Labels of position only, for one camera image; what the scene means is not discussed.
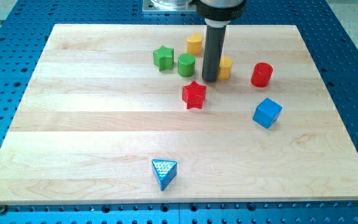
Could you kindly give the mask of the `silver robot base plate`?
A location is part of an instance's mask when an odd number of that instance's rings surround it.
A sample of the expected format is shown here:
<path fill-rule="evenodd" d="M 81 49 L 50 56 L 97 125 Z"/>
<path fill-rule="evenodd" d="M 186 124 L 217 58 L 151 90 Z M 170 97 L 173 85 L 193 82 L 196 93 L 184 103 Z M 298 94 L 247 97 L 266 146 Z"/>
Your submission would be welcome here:
<path fill-rule="evenodd" d="M 142 0 L 145 12 L 195 12 L 196 7 L 188 0 Z"/>

